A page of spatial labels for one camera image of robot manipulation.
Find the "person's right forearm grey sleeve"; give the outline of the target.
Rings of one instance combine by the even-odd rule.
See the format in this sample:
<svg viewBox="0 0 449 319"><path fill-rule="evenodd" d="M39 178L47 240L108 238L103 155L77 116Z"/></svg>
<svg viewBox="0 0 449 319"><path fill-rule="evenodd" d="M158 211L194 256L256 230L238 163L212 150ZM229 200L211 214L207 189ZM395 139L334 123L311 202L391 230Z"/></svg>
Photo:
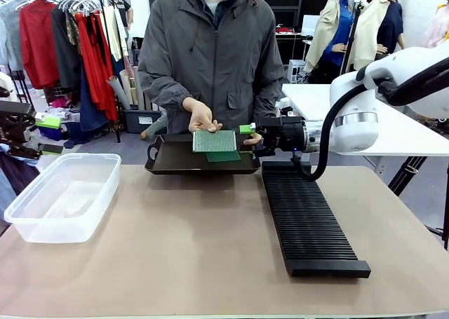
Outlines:
<svg viewBox="0 0 449 319"><path fill-rule="evenodd" d="M138 72L143 93L155 104L167 110L183 110L184 101L192 94L171 76Z"/></svg>

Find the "light grey hanging garment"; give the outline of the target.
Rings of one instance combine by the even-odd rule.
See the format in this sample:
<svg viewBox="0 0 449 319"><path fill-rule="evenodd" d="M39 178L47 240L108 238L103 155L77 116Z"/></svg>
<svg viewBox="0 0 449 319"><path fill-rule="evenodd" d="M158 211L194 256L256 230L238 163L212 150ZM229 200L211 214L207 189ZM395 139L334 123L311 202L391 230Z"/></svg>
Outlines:
<svg viewBox="0 0 449 319"><path fill-rule="evenodd" d="M9 0L0 5L0 65L13 71L23 70L20 43L20 11L25 0Z"/></svg>

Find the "dark grey storage bin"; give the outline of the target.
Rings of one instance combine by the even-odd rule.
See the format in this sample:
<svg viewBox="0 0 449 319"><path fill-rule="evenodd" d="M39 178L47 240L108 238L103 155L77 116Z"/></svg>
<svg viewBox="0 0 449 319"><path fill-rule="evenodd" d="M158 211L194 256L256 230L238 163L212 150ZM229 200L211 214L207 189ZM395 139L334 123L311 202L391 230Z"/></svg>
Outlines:
<svg viewBox="0 0 449 319"><path fill-rule="evenodd" d="M141 110L124 110L123 111L126 130L128 133L140 134L156 122L162 115L161 111L141 111Z"/></svg>

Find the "green PCB board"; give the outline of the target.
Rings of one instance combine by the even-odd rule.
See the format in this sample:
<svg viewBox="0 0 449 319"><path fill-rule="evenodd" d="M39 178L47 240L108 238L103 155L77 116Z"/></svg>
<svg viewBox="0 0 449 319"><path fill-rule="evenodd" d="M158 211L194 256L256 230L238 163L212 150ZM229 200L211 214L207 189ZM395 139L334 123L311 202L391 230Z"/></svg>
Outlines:
<svg viewBox="0 0 449 319"><path fill-rule="evenodd" d="M241 156L238 151L207 152L206 158L209 163L232 162L241 160Z"/></svg>
<svg viewBox="0 0 449 319"><path fill-rule="evenodd" d="M236 135L233 130L219 130L211 133L207 130L195 131L192 138L194 153L236 151Z"/></svg>

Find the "mannequin cream jacket blue shirt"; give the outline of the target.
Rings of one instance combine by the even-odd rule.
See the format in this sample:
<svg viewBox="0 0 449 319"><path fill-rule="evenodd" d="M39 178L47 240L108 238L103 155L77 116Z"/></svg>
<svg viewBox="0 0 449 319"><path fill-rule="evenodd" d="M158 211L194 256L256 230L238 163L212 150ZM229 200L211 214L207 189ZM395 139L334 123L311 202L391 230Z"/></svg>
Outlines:
<svg viewBox="0 0 449 319"><path fill-rule="evenodd" d="M305 58L306 73L315 69L329 76L340 73L354 23L353 9L354 0L327 0Z"/></svg>

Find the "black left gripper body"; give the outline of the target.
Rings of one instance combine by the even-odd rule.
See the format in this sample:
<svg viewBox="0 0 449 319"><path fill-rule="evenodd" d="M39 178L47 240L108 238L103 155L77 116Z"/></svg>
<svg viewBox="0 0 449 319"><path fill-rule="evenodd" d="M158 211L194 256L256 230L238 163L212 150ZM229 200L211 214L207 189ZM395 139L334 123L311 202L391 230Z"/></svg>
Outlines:
<svg viewBox="0 0 449 319"><path fill-rule="evenodd" d="M29 140L29 129L34 125L32 105L0 100L0 142L24 144Z"/></svg>

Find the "black hanging garment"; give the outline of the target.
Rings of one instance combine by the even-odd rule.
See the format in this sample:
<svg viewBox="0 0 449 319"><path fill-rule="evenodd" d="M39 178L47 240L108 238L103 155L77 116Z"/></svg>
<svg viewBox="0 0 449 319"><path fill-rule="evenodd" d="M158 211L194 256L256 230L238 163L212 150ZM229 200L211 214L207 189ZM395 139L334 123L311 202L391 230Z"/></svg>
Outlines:
<svg viewBox="0 0 449 319"><path fill-rule="evenodd" d="M69 11L55 7L51 12L53 38L62 88L78 88L81 82L79 30Z"/></svg>

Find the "black plastic tray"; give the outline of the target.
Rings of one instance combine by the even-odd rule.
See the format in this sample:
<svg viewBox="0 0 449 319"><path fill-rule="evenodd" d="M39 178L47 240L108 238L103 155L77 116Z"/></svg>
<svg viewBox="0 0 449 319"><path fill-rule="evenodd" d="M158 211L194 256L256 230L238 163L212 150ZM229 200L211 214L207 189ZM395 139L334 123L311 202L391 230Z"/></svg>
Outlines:
<svg viewBox="0 0 449 319"><path fill-rule="evenodd" d="M260 161L242 153L238 161L210 163L205 154L192 151L191 135L168 134L148 146L145 169L154 175L250 175L260 169Z"/></svg>

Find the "pink fluffy garment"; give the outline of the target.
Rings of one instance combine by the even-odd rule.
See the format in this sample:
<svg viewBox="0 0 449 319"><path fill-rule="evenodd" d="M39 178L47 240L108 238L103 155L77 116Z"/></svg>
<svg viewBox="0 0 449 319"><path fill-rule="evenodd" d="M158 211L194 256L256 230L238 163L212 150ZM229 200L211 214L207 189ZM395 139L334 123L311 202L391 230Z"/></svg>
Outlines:
<svg viewBox="0 0 449 319"><path fill-rule="evenodd" d="M422 47L434 48L449 39L449 3L440 5L424 35Z"/></svg>

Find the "black tripod legs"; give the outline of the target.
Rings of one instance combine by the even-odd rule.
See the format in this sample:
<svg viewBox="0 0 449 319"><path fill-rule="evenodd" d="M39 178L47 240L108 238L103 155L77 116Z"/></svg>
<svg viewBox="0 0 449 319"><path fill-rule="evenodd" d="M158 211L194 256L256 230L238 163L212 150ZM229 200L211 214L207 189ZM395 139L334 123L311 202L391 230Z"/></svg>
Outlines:
<svg viewBox="0 0 449 319"><path fill-rule="evenodd" d="M412 178L419 172L419 169L423 166L426 160L427 156L407 157L388 184L389 189L395 195L400 196L411 182ZM425 227L430 233L439 237L439 239L443 242L444 249L449 252L449 164L446 170L446 177L443 226L441 228L435 228L425 225Z"/></svg>

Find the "white cutout box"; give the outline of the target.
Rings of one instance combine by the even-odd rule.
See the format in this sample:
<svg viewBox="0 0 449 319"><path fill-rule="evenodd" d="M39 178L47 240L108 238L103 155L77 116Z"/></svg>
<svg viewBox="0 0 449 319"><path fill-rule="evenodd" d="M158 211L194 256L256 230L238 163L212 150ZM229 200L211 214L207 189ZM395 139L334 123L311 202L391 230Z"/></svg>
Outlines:
<svg viewBox="0 0 449 319"><path fill-rule="evenodd" d="M309 74L304 70L304 60L289 60L287 80L291 84L308 83Z"/></svg>

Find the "white side table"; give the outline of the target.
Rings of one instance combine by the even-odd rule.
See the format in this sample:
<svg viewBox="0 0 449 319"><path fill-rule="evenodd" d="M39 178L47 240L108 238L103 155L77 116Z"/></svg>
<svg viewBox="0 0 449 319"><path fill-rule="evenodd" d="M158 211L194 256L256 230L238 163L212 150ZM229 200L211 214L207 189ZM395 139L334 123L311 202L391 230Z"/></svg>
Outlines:
<svg viewBox="0 0 449 319"><path fill-rule="evenodd" d="M330 109L329 85L282 85L293 108L308 120L323 120ZM376 102L380 133L370 148L349 156L449 157L449 140L381 101Z"/></svg>

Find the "pile of clothes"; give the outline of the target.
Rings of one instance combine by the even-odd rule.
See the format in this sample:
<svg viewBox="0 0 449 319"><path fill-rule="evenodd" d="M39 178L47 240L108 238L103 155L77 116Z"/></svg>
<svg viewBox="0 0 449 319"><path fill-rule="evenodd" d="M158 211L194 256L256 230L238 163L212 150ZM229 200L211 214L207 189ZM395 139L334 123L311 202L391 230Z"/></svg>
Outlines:
<svg viewBox="0 0 449 319"><path fill-rule="evenodd" d="M47 103L45 97L33 99L34 108L41 113L49 114L52 117L60 118L60 128L58 130L37 128L33 136L44 144L63 145L70 139L76 139L81 135L80 113L77 106L73 107L66 100L55 100Z"/></svg>

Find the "black slotted PCB rack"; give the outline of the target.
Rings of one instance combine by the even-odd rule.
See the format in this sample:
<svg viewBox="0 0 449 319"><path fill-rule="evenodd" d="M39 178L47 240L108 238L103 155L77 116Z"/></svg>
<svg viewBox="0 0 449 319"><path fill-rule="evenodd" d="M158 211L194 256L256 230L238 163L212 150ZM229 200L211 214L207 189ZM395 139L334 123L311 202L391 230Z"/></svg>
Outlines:
<svg viewBox="0 0 449 319"><path fill-rule="evenodd" d="M286 161L265 161L262 181L290 277L370 276L316 182L302 179Z"/></svg>

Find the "person's left forearm grey sleeve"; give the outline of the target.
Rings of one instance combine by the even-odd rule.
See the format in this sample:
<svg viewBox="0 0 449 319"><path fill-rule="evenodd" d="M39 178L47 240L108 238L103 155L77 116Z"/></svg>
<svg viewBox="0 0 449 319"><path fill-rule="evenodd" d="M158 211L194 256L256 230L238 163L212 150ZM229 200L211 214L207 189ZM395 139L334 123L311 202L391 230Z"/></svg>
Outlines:
<svg viewBox="0 0 449 319"><path fill-rule="evenodd" d="M283 66L272 72L260 72L253 82L253 120L275 117L276 99L281 94Z"/></svg>

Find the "cream hanging garment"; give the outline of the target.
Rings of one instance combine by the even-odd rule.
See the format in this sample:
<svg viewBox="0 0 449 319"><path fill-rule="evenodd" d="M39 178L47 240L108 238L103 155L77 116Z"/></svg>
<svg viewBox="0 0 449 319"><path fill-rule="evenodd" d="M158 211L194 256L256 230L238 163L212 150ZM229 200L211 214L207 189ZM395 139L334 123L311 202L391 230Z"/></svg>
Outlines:
<svg viewBox="0 0 449 319"><path fill-rule="evenodd" d="M119 12L113 6L104 8L106 23L103 29L107 29L109 36L109 47L116 61L122 59L122 54L126 48L126 32L121 21Z"/></svg>

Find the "navy fabric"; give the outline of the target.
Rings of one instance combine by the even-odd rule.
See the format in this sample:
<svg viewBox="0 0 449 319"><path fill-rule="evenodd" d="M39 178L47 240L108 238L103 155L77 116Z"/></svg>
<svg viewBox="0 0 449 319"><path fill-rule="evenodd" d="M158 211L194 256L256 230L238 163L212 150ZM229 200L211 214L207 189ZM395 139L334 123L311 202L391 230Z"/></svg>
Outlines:
<svg viewBox="0 0 449 319"><path fill-rule="evenodd" d="M17 195L40 174L35 166L9 156L4 152L0 152L0 168Z"/></svg>

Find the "person in grey jacket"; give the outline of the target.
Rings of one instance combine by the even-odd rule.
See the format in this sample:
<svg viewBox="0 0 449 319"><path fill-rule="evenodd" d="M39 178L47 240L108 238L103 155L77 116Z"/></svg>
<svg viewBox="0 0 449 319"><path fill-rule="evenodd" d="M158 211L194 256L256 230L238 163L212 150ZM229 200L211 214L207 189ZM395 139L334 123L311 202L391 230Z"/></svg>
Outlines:
<svg viewBox="0 0 449 319"><path fill-rule="evenodd" d="M275 17L264 0L152 3L138 71L171 76L210 108L221 129L256 123L255 77L281 66ZM164 110L168 133L190 132L188 111Z"/></svg>

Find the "grey paper roll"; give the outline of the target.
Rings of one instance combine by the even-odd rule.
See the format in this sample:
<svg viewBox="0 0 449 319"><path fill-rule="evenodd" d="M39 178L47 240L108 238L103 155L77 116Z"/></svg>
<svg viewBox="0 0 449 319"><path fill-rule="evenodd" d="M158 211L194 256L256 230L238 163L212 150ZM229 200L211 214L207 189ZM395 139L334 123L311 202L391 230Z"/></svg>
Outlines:
<svg viewBox="0 0 449 319"><path fill-rule="evenodd" d="M125 91L123 89L123 86L120 84L119 79L116 76L111 76L107 82L114 90L115 95L118 97L120 103L122 104L122 107L125 110L131 110L129 99L125 94Z"/></svg>

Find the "clear plastic storage box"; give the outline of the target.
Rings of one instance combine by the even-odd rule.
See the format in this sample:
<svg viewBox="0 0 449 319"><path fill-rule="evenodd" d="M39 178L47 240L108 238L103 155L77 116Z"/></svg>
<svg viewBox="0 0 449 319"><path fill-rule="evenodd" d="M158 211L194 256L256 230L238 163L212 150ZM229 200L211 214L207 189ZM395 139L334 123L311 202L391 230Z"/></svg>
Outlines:
<svg viewBox="0 0 449 319"><path fill-rule="evenodd" d="M117 154L61 155L7 207L4 219L29 243L84 243L113 199L120 165Z"/></svg>

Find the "mannequin cream jacket navy top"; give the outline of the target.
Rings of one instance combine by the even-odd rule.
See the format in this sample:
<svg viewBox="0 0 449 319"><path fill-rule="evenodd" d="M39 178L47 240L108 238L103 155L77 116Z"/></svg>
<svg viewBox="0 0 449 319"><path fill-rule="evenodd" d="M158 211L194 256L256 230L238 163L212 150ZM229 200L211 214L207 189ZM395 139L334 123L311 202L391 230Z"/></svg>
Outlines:
<svg viewBox="0 0 449 319"><path fill-rule="evenodd" d="M397 0L372 0L358 19L349 65L359 70L404 49L403 9Z"/></svg>

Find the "beige cardboard tubes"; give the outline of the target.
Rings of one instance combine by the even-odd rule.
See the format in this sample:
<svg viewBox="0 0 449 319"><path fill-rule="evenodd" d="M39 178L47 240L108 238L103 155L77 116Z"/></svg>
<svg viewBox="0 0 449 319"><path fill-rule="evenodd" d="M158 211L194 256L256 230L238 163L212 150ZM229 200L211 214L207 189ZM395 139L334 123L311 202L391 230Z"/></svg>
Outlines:
<svg viewBox="0 0 449 319"><path fill-rule="evenodd" d="M123 90L128 99L129 105L137 105L139 110L145 109L145 101L143 91L138 78L138 67L133 67L134 77L129 77L128 71L123 69L120 73Z"/></svg>

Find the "navy hanging garment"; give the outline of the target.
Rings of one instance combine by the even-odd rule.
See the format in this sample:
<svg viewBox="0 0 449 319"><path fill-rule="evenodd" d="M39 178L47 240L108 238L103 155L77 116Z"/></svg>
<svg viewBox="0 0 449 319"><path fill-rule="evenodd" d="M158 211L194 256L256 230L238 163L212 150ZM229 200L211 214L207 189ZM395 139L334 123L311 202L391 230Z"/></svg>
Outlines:
<svg viewBox="0 0 449 319"><path fill-rule="evenodd" d="M84 132L97 130L109 123L105 113L99 110L92 101L89 82L83 64L81 64L80 100L80 125Z"/></svg>

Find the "red hanging dress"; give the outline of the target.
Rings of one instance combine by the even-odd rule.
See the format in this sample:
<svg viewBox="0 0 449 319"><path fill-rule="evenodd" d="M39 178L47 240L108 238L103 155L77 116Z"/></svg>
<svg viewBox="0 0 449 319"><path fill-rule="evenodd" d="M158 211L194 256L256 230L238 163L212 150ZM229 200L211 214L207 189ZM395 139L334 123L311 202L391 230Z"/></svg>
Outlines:
<svg viewBox="0 0 449 319"><path fill-rule="evenodd" d="M115 92L108 84L113 77L111 53L100 19L100 13L74 16L79 30L81 55L96 107L103 111L109 121L117 121Z"/></svg>

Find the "person's right hand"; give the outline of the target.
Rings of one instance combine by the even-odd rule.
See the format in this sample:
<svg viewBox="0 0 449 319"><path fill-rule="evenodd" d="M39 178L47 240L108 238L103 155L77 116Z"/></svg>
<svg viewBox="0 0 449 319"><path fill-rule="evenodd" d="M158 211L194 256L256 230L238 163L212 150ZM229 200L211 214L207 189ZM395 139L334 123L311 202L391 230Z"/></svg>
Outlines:
<svg viewBox="0 0 449 319"><path fill-rule="evenodd" d="M182 107L191 114L189 122L191 133L201 130L215 133L222 128L222 124L213 119L212 111L204 103L187 97L183 100Z"/></svg>

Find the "red hanging shirt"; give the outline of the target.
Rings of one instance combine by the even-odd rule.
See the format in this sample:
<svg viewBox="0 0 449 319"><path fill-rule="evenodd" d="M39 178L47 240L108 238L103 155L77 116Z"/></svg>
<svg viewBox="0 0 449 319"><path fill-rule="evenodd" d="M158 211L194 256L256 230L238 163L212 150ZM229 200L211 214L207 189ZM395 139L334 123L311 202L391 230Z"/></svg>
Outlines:
<svg viewBox="0 0 449 319"><path fill-rule="evenodd" d="M22 63L36 89L54 86L59 81L51 18L55 7L47 0L35 0L19 13Z"/></svg>

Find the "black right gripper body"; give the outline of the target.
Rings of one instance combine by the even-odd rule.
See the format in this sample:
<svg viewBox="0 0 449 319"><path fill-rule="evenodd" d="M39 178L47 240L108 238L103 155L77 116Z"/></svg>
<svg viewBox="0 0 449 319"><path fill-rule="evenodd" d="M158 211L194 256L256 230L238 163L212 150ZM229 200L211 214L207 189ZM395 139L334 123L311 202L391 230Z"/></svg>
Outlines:
<svg viewBox="0 0 449 319"><path fill-rule="evenodd" d="M302 117L280 117L277 147L282 151L305 151L307 146L305 120Z"/></svg>

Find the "background person black shirt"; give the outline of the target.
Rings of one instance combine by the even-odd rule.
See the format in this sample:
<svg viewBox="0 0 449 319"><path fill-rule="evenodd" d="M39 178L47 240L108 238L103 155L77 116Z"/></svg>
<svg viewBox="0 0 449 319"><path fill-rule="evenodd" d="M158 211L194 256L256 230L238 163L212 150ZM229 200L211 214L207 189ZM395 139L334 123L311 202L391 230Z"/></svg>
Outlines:
<svg viewBox="0 0 449 319"><path fill-rule="evenodd" d="M119 11L122 23L127 32L130 30L130 26L133 24L133 9L126 0L108 0Z"/></svg>

